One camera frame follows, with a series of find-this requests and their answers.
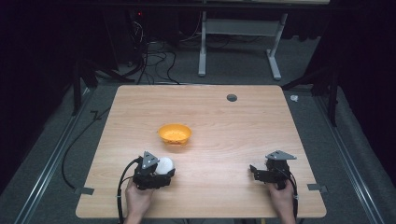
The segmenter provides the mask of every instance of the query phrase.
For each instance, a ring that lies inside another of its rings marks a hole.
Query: aluminum rail
[[[62,133],[60,139],[58,140],[58,143],[53,150],[46,166],[44,167],[43,171],[41,172],[40,176],[38,177],[37,181],[35,182],[35,186],[32,189],[32,192],[30,193],[28,199],[26,200],[22,210],[18,214],[15,224],[20,224],[20,223],[29,223],[30,219],[32,218],[35,209],[37,208],[38,204],[41,201],[41,198],[44,194],[44,192],[47,189],[48,184],[50,183],[53,174],[55,173],[55,170],[59,164],[59,162],[62,160],[62,157],[67,149],[66,144],[68,143],[68,140],[70,138],[71,133],[73,132],[78,119],[85,107],[85,105],[89,102],[91,96],[93,94],[93,91],[90,91],[88,88],[85,89],[84,91],[84,101],[83,104],[80,108],[80,110],[77,112],[75,116],[73,116],[69,122],[67,123],[64,132]]]
[[[363,206],[364,211],[366,212],[367,217],[370,220],[370,223],[385,223],[382,218],[373,197],[371,196],[370,190],[367,188],[361,174],[359,173],[358,168],[355,165],[352,157],[349,155],[346,145],[338,132],[337,128],[332,126],[332,123],[327,118],[327,108],[324,100],[321,97],[314,97],[317,106],[325,118],[327,125],[329,126],[330,131],[332,132],[332,136],[335,140],[336,147],[338,149],[338,153],[341,158],[341,163],[343,163],[346,174],[349,176],[350,182],[352,183],[352,187],[355,189],[356,194],[361,200],[361,205]]]
[[[338,7],[332,5],[312,5],[312,4],[274,4],[274,3],[255,3],[255,2],[223,2],[223,3],[142,3],[142,2],[114,2],[114,1],[59,1],[55,6],[64,7],[124,7],[140,9],[180,9],[193,11],[271,11],[271,12],[293,12],[293,11],[312,11],[328,13],[352,13],[364,9],[364,5]]]

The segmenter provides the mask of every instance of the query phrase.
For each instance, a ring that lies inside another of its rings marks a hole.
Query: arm
[[[276,184],[268,183],[268,189],[271,194],[271,201],[280,218],[282,224],[295,224],[296,220],[293,214],[293,187],[289,180],[286,181],[286,187],[278,190]]]
[[[132,179],[128,181],[128,187],[125,190],[126,204],[128,215],[124,224],[139,224],[143,216],[149,210],[151,197],[154,189],[138,189]]]

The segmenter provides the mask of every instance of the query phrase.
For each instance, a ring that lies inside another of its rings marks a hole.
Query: black cable
[[[134,159],[133,161],[131,161],[131,162],[125,167],[125,169],[124,169],[124,171],[122,172],[122,175],[121,175],[121,177],[120,177],[119,187],[117,188],[117,207],[118,207],[118,209],[119,209],[119,222],[120,222],[120,224],[123,224],[123,221],[124,221],[123,214],[122,214],[121,186],[122,186],[122,183],[123,183],[126,179],[130,178],[130,177],[128,177],[128,178],[125,178],[125,179],[124,179],[125,174],[126,174],[126,172],[128,171],[129,167],[131,167],[135,162],[139,162],[139,160],[142,160],[142,158],[139,157],[139,158]]]
[[[71,184],[71,183],[67,180],[66,175],[65,175],[65,173],[64,173],[64,163],[65,163],[65,161],[66,161],[67,154],[69,153],[69,151],[70,151],[70,149],[72,148],[72,146],[77,142],[77,140],[85,133],[85,131],[87,131],[88,128],[90,128],[91,125],[93,125],[97,120],[101,119],[102,116],[103,116],[107,111],[109,111],[109,110],[110,110],[110,107],[107,108],[104,112],[102,112],[102,114],[100,114],[98,117],[96,117],[96,119],[94,119],[93,121],[91,121],[91,123],[88,124],[88,125],[84,128],[84,130],[82,130],[82,132],[73,140],[73,142],[70,144],[70,146],[67,148],[66,152],[64,153],[64,157],[63,157],[63,159],[62,159],[62,167],[61,167],[61,168],[62,168],[62,178],[64,179],[64,183],[66,183],[66,185],[67,185],[70,189],[72,189],[73,191],[76,190],[76,187],[75,187],[73,184]]]
[[[139,85],[140,80],[142,79],[143,74],[145,74],[146,68],[147,68],[147,66],[148,66],[148,60],[149,60],[149,55],[148,55],[148,52],[149,52],[149,45],[146,45],[146,47],[145,47],[145,52],[146,52],[146,60],[144,59],[144,57],[142,57],[142,59],[143,59],[143,67],[142,67],[142,69],[141,69],[141,73],[140,73],[139,79],[138,79],[137,82],[136,82],[136,85]]]
[[[283,172],[282,170],[276,168],[283,176],[285,176],[291,183],[291,185],[293,186],[293,214],[294,214],[294,219],[297,219],[297,213],[298,213],[298,192],[297,192],[297,182],[296,179],[294,178],[294,175],[288,171],[290,173],[290,176],[293,177],[293,180],[291,180],[291,178],[285,174],[285,172]]]
[[[172,65],[168,68],[168,70],[166,71],[166,75],[168,75],[169,80],[175,82],[177,85],[180,85],[180,83],[174,79],[172,79],[169,75],[169,72],[171,71],[171,69],[173,68],[173,66],[175,65],[175,61],[176,61],[176,54],[172,51],[169,51],[170,53],[172,53],[174,55],[174,60],[172,62]]]

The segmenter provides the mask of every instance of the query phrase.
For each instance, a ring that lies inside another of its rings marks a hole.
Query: cable
[[[128,177],[128,178],[125,178],[125,179],[124,179],[125,174],[126,174],[126,172],[128,171],[128,169],[129,169],[135,162],[138,162],[139,160],[141,160],[140,157],[137,158],[137,159],[134,159],[133,161],[131,161],[131,162],[125,167],[125,169],[124,169],[124,171],[122,172],[122,175],[121,175],[121,177],[120,177],[119,187],[117,188],[117,207],[118,207],[118,209],[119,209],[119,222],[120,222],[120,224],[123,224],[123,221],[124,221],[123,214],[122,214],[121,186],[122,186],[122,183],[123,183],[126,179],[131,178],[131,177]]]
[[[100,114],[98,117],[96,117],[96,119],[94,119],[93,121],[91,121],[91,123],[88,124],[88,125],[84,128],[84,130],[82,130],[82,132],[73,140],[73,142],[70,144],[70,146],[67,148],[66,152],[64,153],[64,157],[63,157],[63,159],[62,159],[62,167],[61,167],[61,168],[62,168],[62,178],[64,179],[64,183],[65,183],[70,189],[72,189],[73,191],[75,191],[77,188],[67,180],[66,175],[65,175],[65,173],[64,173],[64,163],[65,163],[65,161],[66,161],[67,154],[69,153],[69,151],[70,151],[70,149],[72,148],[72,146],[77,142],[77,140],[85,133],[85,131],[87,131],[88,128],[90,128],[91,125],[93,125],[97,120],[101,119],[102,116],[103,116],[107,111],[109,111],[109,110],[110,110],[110,107],[107,108],[104,112],[102,112],[102,114]]]
[[[293,186],[293,214],[294,214],[294,218],[297,219],[297,213],[298,213],[298,192],[297,192],[297,182],[296,179],[294,178],[294,175],[288,171],[290,173],[290,176],[293,177],[293,180],[291,180],[291,178],[285,174],[285,172],[283,172],[282,170],[276,168],[277,171],[279,171],[283,176],[285,176],[291,183],[291,185]]]

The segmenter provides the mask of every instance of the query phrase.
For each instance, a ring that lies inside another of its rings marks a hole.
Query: tabletop
[[[189,126],[188,142],[165,144],[157,132],[167,123]],[[93,195],[80,196],[76,213],[117,217],[120,176],[149,151],[171,158],[176,173],[154,192],[146,217],[276,217],[267,187],[249,171],[250,164],[265,170],[265,155],[276,150],[297,157],[288,165],[297,180],[298,217],[324,217],[320,193],[308,189],[316,180],[280,87],[121,86],[85,183]],[[133,172],[134,166],[127,175]]]

